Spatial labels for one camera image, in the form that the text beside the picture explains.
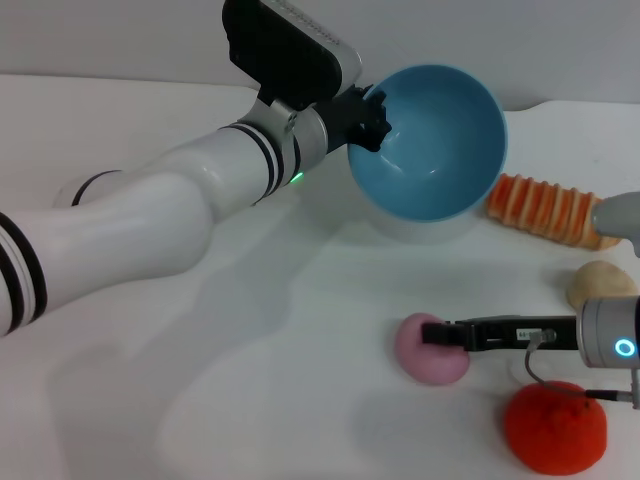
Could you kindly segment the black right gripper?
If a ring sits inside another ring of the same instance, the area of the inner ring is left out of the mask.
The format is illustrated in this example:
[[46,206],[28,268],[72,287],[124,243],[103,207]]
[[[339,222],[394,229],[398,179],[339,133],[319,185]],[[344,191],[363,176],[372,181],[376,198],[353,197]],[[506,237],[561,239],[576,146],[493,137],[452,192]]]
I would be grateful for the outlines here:
[[551,330],[552,340],[543,342],[543,350],[577,351],[575,316],[497,316],[457,321],[424,323],[424,344],[462,346],[469,352],[525,350],[536,332]]

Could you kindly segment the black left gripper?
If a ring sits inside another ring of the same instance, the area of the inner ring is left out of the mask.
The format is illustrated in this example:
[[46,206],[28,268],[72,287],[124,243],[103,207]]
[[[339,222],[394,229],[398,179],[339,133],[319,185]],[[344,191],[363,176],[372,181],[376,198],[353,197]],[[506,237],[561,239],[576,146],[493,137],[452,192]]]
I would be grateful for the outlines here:
[[369,152],[378,152],[392,130],[386,118],[386,93],[376,91],[367,99],[368,87],[352,85],[342,94],[319,103],[319,116],[327,134],[327,150],[335,151],[355,144]]

